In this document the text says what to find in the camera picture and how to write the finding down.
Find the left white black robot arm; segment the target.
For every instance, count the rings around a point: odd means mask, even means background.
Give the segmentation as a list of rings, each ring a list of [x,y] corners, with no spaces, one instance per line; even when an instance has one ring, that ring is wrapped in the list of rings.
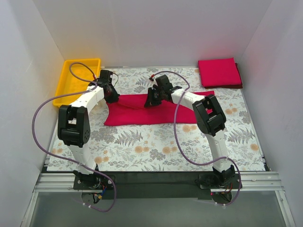
[[[73,173],[79,181],[90,189],[96,189],[101,184],[101,176],[94,173],[98,166],[93,160],[88,141],[90,138],[89,113],[98,104],[105,100],[114,103],[119,100],[112,76],[114,72],[101,70],[100,75],[92,83],[89,83],[86,93],[69,105],[62,105],[58,115],[58,138],[69,147],[74,159],[79,163],[77,170]]]

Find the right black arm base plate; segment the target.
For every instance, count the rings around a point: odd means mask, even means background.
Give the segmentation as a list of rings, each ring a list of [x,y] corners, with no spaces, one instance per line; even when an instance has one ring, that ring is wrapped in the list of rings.
[[[221,182],[219,178],[212,173],[199,174],[195,180],[195,184],[201,189],[237,189],[240,181],[239,176],[236,174],[233,178]]]

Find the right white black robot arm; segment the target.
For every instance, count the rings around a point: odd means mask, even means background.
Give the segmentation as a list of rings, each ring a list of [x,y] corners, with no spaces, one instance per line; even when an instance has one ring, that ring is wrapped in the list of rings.
[[[226,116],[215,95],[197,95],[189,92],[190,84],[183,89],[173,86],[167,75],[150,76],[152,86],[148,88],[145,108],[159,106],[162,101],[176,104],[173,118],[173,130],[177,147],[185,160],[196,166],[213,165],[213,176],[205,179],[204,184],[213,187],[231,187],[235,178],[235,164],[229,159],[224,137]],[[194,113],[199,130],[206,136],[213,160],[207,163],[195,163],[182,151],[177,136],[177,115],[180,107],[185,107]]]

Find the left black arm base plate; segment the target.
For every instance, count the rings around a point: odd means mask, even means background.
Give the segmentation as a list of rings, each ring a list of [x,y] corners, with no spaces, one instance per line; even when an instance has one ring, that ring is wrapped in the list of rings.
[[[83,174],[76,170],[73,171],[75,175],[73,189],[75,190],[103,190],[113,189],[112,182],[104,176],[100,176],[96,173]]]

